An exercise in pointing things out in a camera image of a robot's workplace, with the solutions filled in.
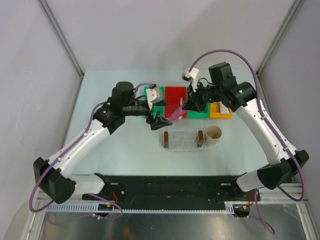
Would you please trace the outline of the pink toothpaste tube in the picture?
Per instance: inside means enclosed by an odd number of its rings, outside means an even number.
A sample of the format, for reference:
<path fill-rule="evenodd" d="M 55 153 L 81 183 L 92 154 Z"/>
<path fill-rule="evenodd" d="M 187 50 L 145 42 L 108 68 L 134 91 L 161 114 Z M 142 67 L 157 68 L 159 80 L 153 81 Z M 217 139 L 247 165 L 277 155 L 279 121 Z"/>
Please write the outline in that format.
<path fill-rule="evenodd" d="M 169 120 L 171 122 L 174 122 L 176 120 L 178 120 L 179 118 L 182 118 L 182 116 L 184 115 L 185 111 L 182 109 L 181 106 L 179 106 L 173 113 L 172 115 L 169 117 Z"/>

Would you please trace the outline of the clear glass tray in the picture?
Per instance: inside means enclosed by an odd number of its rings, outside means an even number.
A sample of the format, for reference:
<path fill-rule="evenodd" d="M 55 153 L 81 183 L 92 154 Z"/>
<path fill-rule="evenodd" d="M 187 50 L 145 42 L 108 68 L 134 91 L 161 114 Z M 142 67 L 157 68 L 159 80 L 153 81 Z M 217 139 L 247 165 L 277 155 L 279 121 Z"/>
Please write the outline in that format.
<path fill-rule="evenodd" d="M 203 130 L 165 130 L 162 146 L 169 152 L 210 152 L 218 147 L 218 143 L 207 145 Z"/>

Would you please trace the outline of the beige cup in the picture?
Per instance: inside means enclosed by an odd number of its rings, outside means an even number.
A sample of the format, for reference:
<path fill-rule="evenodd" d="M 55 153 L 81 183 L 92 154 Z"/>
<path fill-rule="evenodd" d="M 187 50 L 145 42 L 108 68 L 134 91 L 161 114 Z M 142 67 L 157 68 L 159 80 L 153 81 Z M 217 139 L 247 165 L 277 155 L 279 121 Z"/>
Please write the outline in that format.
<path fill-rule="evenodd" d="M 222 130 L 218 126 L 209 126 L 205 130 L 205 144 L 210 147 L 214 146 L 219 142 L 220 138 L 222 137 L 222 134 Z"/>

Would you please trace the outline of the white toothpaste tube red cap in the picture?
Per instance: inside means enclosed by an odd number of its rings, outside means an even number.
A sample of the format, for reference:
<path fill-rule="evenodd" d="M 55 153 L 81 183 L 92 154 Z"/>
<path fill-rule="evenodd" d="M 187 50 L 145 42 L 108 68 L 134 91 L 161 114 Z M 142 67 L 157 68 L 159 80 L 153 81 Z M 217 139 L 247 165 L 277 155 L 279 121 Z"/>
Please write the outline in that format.
<path fill-rule="evenodd" d="M 229 115 L 230 110 L 228 107 L 226 107 L 222 102 L 219 102 L 219 108 L 220 108 L 220 113 L 222 115 Z"/>

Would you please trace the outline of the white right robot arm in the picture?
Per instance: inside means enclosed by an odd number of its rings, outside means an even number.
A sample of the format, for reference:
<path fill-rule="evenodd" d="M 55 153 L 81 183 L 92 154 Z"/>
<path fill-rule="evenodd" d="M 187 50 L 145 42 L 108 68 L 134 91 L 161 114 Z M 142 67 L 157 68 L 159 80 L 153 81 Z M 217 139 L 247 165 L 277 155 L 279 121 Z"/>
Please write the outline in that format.
<path fill-rule="evenodd" d="M 297 174 L 309 155 L 285 139 L 257 98 L 255 88 L 249 82 L 237 83 L 226 62 L 212 65 L 208 70 L 211 82 L 207 86 L 200 82 L 197 68 L 183 72 L 182 79 L 190 83 L 183 110 L 202 112 L 207 104 L 221 102 L 248 126 L 268 161 L 266 166 L 239 176 L 230 188 L 231 196 L 242 201 L 253 189 L 273 190 Z"/>

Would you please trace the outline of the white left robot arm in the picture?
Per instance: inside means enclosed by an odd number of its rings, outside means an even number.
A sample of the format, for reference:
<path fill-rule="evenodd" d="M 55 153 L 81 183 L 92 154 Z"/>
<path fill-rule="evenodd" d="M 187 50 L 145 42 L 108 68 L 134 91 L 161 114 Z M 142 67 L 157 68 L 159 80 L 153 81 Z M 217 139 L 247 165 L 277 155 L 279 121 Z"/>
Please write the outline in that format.
<path fill-rule="evenodd" d="M 93 108 L 87 126 L 78 136 L 47 160 L 35 160 L 36 186 L 54 203 L 62 204 L 73 195 L 94 194 L 100 200 L 110 196 L 111 188 L 101 175 L 74 175 L 73 170 L 96 145 L 123 125 L 127 116 L 145 116 L 153 131 L 172 125 L 160 112 L 154 113 L 155 106 L 167 105 L 156 84 L 149 84 L 145 96 L 137 97 L 137 91 L 130 82 L 118 82 L 111 97 Z"/>

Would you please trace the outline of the green plastic bin far left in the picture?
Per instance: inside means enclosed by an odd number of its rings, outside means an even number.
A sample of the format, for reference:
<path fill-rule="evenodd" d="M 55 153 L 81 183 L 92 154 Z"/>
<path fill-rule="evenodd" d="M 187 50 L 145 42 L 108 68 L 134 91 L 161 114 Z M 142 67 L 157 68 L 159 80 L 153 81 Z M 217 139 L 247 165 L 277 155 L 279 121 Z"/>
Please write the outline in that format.
<path fill-rule="evenodd" d="M 149 89 L 149 86 L 145 86 L 143 89 L 143 95 L 146 96 L 147 95 L 147 89 Z M 162 95 L 165 98 L 165 87 L 164 86 L 160 86 L 159 87 L 162 91 Z M 154 106 L 153 107 L 153 116 L 156 117 L 157 112 L 160 112 L 160 115 L 162 117 L 165 117 L 165 106 Z"/>

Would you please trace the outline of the green plastic bin with cup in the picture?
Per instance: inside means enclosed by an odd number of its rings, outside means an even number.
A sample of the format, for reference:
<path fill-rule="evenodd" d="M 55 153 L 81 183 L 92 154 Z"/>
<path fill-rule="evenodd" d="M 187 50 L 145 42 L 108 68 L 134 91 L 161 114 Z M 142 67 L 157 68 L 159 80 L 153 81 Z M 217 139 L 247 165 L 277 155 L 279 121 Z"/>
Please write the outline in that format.
<path fill-rule="evenodd" d="M 210 117 L 210 104 L 208 103 L 202 112 L 194 111 L 194 110 L 189 110 L 187 113 L 187 118 L 190 119 L 207 119 Z"/>

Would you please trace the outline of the red plastic bin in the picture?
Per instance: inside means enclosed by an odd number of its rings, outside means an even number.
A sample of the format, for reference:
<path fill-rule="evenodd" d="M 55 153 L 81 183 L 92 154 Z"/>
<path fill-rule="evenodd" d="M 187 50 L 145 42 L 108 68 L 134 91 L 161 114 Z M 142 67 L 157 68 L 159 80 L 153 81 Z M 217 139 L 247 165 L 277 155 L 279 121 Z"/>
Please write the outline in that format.
<path fill-rule="evenodd" d="M 165 101 L 168 103 L 165 106 L 165 117 L 168 119 L 172 113 L 180 106 L 181 98 L 187 100 L 186 86 L 166 86 L 165 87 Z"/>

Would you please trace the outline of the yellow plastic bin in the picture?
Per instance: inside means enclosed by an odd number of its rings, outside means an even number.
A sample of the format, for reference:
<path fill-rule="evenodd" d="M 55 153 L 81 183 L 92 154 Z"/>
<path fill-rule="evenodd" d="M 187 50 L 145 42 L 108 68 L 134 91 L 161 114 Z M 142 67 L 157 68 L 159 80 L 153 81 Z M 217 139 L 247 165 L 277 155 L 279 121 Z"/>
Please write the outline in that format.
<path fill-rule="evenodd" d="M 229 108 L 229 112 L 230 114 L 227 115 L 222 115 L 220 113 L 220 105 L 219 102 L 214 102 L 210 104 L 210 115 L 209 117 L 212 119 L 231 119 L 233 112 L 232 110 Z"/>

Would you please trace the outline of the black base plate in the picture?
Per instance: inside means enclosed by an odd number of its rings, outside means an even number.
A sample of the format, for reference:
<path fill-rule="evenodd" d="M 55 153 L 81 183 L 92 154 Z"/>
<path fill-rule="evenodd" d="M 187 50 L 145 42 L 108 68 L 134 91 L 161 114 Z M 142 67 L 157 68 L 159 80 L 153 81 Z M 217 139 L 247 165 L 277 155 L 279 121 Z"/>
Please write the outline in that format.
<path fill-rule="evenodd" d="M 180 207 L 187 204 L 219 206 L 254 199 L 255 192 L 236 188 L 236 176 L 129 176 L 100 175 L 105 182 L 99 197 L 123 204 Z"/>

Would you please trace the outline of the aluminium frame post left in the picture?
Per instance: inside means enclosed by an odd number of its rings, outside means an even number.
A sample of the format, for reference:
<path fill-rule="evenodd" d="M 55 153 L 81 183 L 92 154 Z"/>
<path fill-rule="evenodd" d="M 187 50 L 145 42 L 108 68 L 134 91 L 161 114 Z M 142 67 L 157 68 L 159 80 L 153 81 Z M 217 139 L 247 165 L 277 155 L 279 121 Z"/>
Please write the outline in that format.
<path fill-rule="evenodd" d="M 40 6 L 44 16 L 46 17 L 49 25 L 51 26 L 57 40 L 59 41 L 62 49 L 64 50 L 67 58 L 69 59 L 72 67 L 76 71 L 79 78 L 82 80 L 84 78 L 84 71 L 82 70 L 74 51 L 72 50 L 54 12 L 52 11 L 47 0 L 37 0 L 38 5 Z"/>

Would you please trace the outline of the aluminium frame post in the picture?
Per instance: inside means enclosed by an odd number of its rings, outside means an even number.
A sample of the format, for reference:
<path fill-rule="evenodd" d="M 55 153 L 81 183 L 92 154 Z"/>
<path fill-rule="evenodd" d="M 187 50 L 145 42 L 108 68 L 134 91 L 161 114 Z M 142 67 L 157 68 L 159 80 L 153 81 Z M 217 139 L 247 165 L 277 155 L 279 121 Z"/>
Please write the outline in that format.
<path fill-rule="evenodd" d="M 69 59 L 72 67 L 76 71 L 79 78 L 82 80 L 84 78 L 84 71 L 82 70 L 74 51 L 72 50 L 54 12 L 52 11 L 47 0 L 37 0 L 38 5 L 40 6 L 44 16 L 46 17 L 49 25 L 51 26 L 57 40 L 59 41 L 62 49 L 64 50 L 67 58 Z"/>
<path fill-rule="evenodd" d="M 262 58 L 261 63 L 259 64 L 256 73 L 257 75 L 261 75 L 266 68 L 267 64 L 271 60 L 272 56 L 274 55 L 275 51 L 277 50 L 278 46 L 280 45 L 281 41 L 283 40 L 287 30 L 291 26 L 293 20 L 295 19 L 296 15 L 300 11 L 300 8 L 304 4 L 305 0 L 294 0 L 287 11 L 283 21 L 281 22 L 274 38 L 271 41 L 264 57 Z"/>

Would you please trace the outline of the aluminium frame post right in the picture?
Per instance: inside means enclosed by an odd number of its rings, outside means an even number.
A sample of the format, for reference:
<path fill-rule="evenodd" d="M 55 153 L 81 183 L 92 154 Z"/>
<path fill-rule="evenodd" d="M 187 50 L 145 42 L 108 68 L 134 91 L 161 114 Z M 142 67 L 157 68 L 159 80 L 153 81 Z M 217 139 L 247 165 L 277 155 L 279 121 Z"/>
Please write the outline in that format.
<path fill-rule="evenodd" d="M 293 20 L 295 19 L 296 15 L 300 11 L 300 8 L 304 4 L 305 0 L 294 0 L 287 11 L 283 21 L 281 22 L 274 38 L 271 41 L 264 57 L 262 58 L 261 63 L 259 64 L 256 73 L 257 75 L 261 75 L 266 68 L 267 64 L 271 60 L 272 56 L 274 55 L 275 51 L 277 50 L 278 46 L 280 45 L 281 41 L 283 40 L 287 30 L 291 26 Z"/>

